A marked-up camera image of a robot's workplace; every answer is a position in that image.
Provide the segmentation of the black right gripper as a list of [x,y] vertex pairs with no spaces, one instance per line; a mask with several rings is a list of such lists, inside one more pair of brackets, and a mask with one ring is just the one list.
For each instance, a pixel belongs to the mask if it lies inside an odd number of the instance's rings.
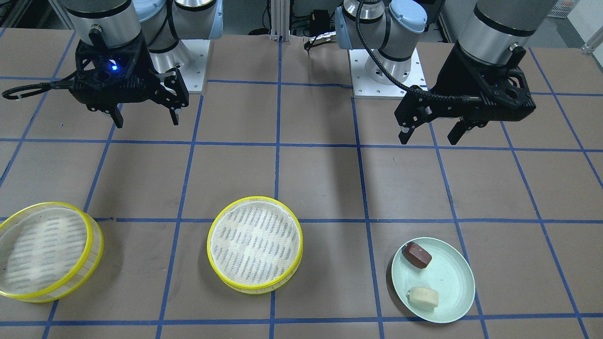
[[79,41],[75,62],[71,94],[95,109],[112,106],[107,113],[117,129],[123,128],[123,116],[117,106],[120,103],[151,100],[169,109],[174,125],[179,125],[179,113],[189,105],[189,90],[181,71],[166,71],[162,84],[142,36],[104,51]]

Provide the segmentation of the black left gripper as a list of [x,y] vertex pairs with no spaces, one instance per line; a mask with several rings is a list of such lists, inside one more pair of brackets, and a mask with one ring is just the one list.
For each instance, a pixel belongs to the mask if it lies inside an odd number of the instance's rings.
[[405,145],[414,130],[435,118],[461,117],[448,133],[451,145],[457,145],[477,121],[521,121],[536,109],[525,73],[519,62],[526,49],[511,49],[504,65],[487,65],[470,56],[457,41],[439,71],[431,94],[476,97],[479,101],[437,102],[407,91],[394,112],[400,127],[398,138]]

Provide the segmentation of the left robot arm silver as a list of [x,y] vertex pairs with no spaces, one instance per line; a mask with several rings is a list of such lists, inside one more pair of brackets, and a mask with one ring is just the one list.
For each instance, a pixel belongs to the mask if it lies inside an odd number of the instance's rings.
[[428,14],[414,0],[344,0],[334,11],[341,49],[368,55],[366,70],[404,97],[394,115],[405,145],[420,125],[458,118],[448,133],[455,145],[473,128],[491,121],[521,121],[536,109],[519,64],[525,43],[551,11],[553,0],[479,0],[456,40],[435,86],[405,84]]

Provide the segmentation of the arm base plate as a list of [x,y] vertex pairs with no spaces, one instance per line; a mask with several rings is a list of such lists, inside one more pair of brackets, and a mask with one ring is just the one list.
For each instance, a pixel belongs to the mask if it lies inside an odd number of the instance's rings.
[[181,40],[174,50],[175,65],[190,94],[204,92],[211,41]]
[[[402,99],[406,91],[385,77],[374,60],[363,49],[349,50],[350,73],[355,98],[364,99]],[[409,60],[398,63],[386,59],[376,49],[375,56],[382,62],[390,74],[407,87],[413,85],[427,89],[427,84],[418,55],[414,48]]]

